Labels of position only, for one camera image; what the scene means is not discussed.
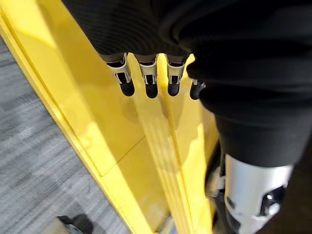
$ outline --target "robotic hand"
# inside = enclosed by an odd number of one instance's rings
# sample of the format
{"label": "robotic hand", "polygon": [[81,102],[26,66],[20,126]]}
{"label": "robotic hand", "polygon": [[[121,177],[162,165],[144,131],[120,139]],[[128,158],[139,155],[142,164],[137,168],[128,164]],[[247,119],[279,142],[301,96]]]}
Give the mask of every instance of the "robotic hand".
{"label": "robotic hand", "polygon": [[157,96],[156,56],[167,54],[168,92],[185,60],[191,98],[215,114],[222,163],[212,196],[231,229],[257,232],[280,209],[312,131],[309,0],[63,0],[126,96],[127,53]]}

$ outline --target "gray carpet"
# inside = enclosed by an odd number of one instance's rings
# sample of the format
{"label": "gray carpet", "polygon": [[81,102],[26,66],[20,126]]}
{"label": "gray carpet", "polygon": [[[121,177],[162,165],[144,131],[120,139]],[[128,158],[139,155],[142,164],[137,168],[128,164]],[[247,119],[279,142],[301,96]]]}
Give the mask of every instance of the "gray carpet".
{"label": "gray carpet", "polygon": [[38,234],[86,214],[94,234],[127,234],[0,38],[0,233]]}

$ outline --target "yellow surface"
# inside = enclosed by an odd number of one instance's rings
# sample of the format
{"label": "yellow surface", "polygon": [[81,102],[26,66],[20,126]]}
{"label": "yellow surface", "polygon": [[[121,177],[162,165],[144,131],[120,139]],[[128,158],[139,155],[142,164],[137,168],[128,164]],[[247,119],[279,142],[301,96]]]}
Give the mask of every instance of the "yellow surface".
{"label": "yellow surface", "polygon": [[125,97],[59,0],[0,0],[0,25],[36,93],[133,233],[155,232],[169,212],[180,234],[211,233],[204,176],[217,134],[212,115],[189,97],[191,80],[184,77],[170,97],[160,55],[159,95],[149,99],[130,54],[136,93]]}
{"label": "yellow surface", "polygon": [[[132,99],[122,95],[60,2],[11,0],[0,6],[1,35],[119,215],[133,233],[156,231],[169,210]],[[134,153],[145,157],[144,166]]]}

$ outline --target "black sleeve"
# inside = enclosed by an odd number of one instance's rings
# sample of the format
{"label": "black sleeve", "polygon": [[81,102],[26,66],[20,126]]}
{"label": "black sleeve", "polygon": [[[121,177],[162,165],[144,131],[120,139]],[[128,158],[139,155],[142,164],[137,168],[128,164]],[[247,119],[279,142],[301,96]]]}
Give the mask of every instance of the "black sleeve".
{"label": "black sleeve", "polygon": [[207,86],[200,100],[226,153],[262,167],[295,164],[312,131],[312,5],[241,2],[181,31],[195,54],[187,71]]}

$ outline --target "black fingertip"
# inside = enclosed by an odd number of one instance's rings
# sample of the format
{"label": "black fingertip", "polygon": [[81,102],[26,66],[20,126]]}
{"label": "black fingertip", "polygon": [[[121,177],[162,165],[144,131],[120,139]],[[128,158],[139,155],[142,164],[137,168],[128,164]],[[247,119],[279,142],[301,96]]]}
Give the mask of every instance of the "black fingertip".
{"label": "black fingertip", "polygon": [[132,80],[129,83],[120,84],[120,88],[122,93],[127,97],[131,97],[135,93],[135,86]]}
{"label": "black fingertip", "polygon": [[172,97],[179,93],[180,84],[168,84],[168,94]]}
{"label": "black fingertip", "polygon": [[146,95],[149,98],[156,98],[158,94],[157,84],[146,84],[145,85]]}
{"label": "black fingertip", "polygon": [[201,90],[200,87],[201,87],[200,84],[194,85],[192,83],[191,90],[190,90],[190,97],[191,97],[191,99],[193,99],[193,100],[198,100],[199,99],[199,92]]}

